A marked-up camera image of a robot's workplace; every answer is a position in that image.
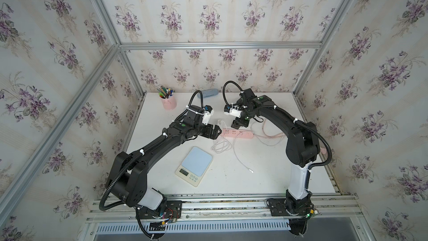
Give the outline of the pink power strip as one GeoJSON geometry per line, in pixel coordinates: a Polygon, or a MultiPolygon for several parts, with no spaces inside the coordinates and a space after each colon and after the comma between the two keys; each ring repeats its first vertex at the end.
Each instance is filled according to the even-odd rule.
{"type": "Polygon", "coordinates": [[[242,139],[253,139],[254,133],[249,130],[224,128],[221,136],[223,138],[242,138],[242,139]]]}

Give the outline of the blue cream kitchen scale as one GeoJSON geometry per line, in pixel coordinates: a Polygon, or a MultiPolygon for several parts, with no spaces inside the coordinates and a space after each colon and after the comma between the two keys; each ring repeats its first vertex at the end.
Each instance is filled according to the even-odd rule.
{"type": "Polygon", "coordinates": [[[198,147],[192,147],[175,174],[185,182],[198,187],[213,161],[213,156],[198,147]]]}

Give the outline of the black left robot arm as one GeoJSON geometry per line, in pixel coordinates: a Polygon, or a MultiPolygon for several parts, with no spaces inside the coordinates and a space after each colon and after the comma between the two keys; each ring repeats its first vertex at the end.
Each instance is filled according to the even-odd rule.
{"type": "Polygon", "coordinates": [[[128,154],[116,155],[105,183],[105,192],[100,199],[99,210],[106,211],[116,206],[165,209],[166,197],[155,189],[148,188],[147,176],[151,168],[174,148],[201,136],[216,140],[222,133],[219,126],[209,123],[213,113],[211,106],[204,105],[202,91],[193,93],[183,111],[155,140],[128,154]]]}

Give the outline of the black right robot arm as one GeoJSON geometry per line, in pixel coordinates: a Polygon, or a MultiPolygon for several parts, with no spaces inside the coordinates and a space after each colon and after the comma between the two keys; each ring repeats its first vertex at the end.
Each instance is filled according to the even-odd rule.
{"type": "Polygon", "coordinates": [[[332,161],[332,149],[317,131],[314,123],[305,123],[278,107],[268,96],[256,96],[252,89],[242,89],[237,82],[229,80],[224,84],[222,96],[224,111],[234,116],[231,127],[248,127],[251,119],[262,117],[279,128],[287,137],[286,155],[293,164],[291,181],[286,191],[285,205],[290,214],[298,214],[310,206],[312,193],[309,190],[311,171],[315,167],[327,166],[332,161]],[[225,89],[233,84],[239,90],[240,99],[229,103],[225,89]]]}

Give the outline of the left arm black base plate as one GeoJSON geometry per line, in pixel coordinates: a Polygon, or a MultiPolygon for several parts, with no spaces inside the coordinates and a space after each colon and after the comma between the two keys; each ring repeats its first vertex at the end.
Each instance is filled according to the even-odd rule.
{"type": "Polygon", "coordinates": [[[161,219],[169,222],[176,222],[181,218],[182,204],[180,200],[166,200],[161,202],[156,210],[151,210],[148,207],[138,208],[137,212],[140,219],[161,219]]]}

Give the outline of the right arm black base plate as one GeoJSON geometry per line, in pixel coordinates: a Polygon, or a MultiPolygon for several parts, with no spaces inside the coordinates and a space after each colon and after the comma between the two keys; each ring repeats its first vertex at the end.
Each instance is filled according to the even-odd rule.
{"type": "Polygon", "coordinates": [[[314,205],[306,200],[294,200],[285,198],[269,198],[266,205],[271,216],[293,216],[298,218],[308,218],[313,214],[314,205]]]}

